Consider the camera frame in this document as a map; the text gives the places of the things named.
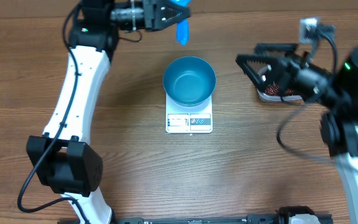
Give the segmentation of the blue plastic measuring scoop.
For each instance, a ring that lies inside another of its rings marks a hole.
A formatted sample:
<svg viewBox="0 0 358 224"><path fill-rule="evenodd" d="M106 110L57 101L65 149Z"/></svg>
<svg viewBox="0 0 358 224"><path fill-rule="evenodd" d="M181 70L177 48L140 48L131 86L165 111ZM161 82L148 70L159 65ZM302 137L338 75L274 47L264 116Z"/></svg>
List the blue plastic measuring scoop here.
<svg viewBox="0 0 358 224"><path fill-rule="evenodd" d="M179 6L187 7L187 5L191 2L191 0L171 0L171 2ZM184 19L179 23L177 23L176 40L181 45L186 45L189 41L189 37L190 37L189 23L187 19Z"/></svg>

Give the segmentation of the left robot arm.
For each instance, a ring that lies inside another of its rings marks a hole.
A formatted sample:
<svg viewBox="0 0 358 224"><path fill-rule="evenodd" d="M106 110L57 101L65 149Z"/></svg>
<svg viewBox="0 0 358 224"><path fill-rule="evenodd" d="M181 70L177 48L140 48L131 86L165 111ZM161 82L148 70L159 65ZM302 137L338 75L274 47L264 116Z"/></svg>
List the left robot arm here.
<svg viewBox="0 0 358 224"><path fill-rule="evenodd" d="M177 41L186 44L189 17L187 1L81 0L65 19L65 80L52 117L41 136L29 137L26 151L33 165L30 175L59 194L60 201L67 201L78 223L116 221L99 188L103 161L90 146L90 130L119 32L155 32L174 25Z"/></svg>

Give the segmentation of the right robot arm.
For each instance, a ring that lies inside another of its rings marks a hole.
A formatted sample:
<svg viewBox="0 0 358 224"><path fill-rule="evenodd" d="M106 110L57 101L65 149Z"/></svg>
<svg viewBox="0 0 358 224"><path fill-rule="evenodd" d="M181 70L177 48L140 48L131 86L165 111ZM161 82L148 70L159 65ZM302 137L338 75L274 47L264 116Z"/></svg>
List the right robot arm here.
<svg viewBox="0 0 358 224"><path fill-rule="evenodd" d="M296 44L257 44L253 54L239 54L236 63L254 86L263 91L276 83L291 89L304 101L293 119L312 103L328 109L320 121L321 138L329 157L319 157L277 142L287 152L311 161L328 164L340 173L351 223L358 223L358 46L340 68L329 72L295 53Z"/></svg>

